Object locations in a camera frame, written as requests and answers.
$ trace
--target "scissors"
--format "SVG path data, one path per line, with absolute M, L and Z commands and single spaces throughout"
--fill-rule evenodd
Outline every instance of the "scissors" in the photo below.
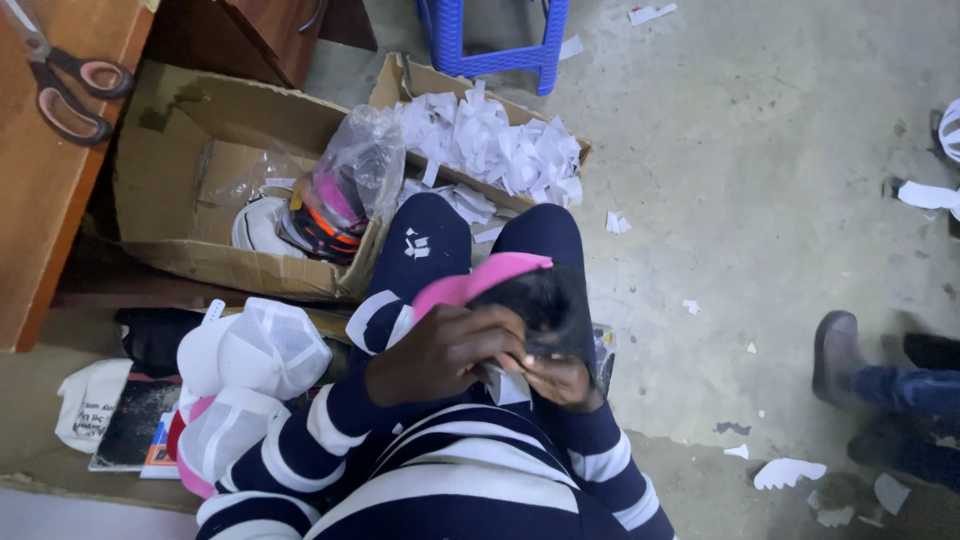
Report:
M 87 110 L 51 66 L 75 79 L 86 93 L 107 100 L 130 93 L 133 74 L 115 61 L 81 60 L 59 49 L 40 31 L 30 0 L 0 0 L 4 15 L 23 38 L 36 79 L 36 108 L 55 132 L 78 146 L 93 146 L 110 138 L 113 128 Z

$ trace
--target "gray boot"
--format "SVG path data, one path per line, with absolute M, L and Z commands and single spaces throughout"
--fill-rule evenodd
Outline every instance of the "gray boot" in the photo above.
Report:
M 831 311 L 817 327 L 813 342 L 813 393 L 821 401 L 848 407 L 853 401 L 850 379 L 867 365 L 856 344 L 856 317 Z

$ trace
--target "blue plastic stool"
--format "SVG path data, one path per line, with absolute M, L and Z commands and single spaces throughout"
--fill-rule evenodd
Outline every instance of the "blue plastic stool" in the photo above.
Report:
M 542 44 L 464 57 L 463 0 L 418 0 L 417 15 L 423 22 L 430 42 L 433 68 L 452 77 L 475 77 L 493 71 L 526 69 L 540 75 L 537 95 L 544 96 L 552 92 L 557 82 L 557 63 L 560 61 L 560 45 L 564 41 L 569 0 L 540 1 L 546 16 Z

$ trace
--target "scissor blade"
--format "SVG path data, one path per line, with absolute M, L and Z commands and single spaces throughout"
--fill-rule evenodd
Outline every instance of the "scissor blade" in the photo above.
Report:
M 44 61 L 50 52 L 50 43 L 40 31 L 30 0 L 0 0 L 0 8 L 23 39 L 23 46 L 33 61 Z

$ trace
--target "wooden desk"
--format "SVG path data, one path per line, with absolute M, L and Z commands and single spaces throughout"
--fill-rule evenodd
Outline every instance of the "wooden desk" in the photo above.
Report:
M 34 0 L 34 9 L 52 44 L 130 71 L 153 22 L 140 0 Z M 22 352 L 36 344 L 108 146 L 73 146 L 43 123 L 19 35 L 3 17 L 0 51 L 0 351 Z M 121 102 L 88 99 L 71 87 L 89 110 L 116 123 Z

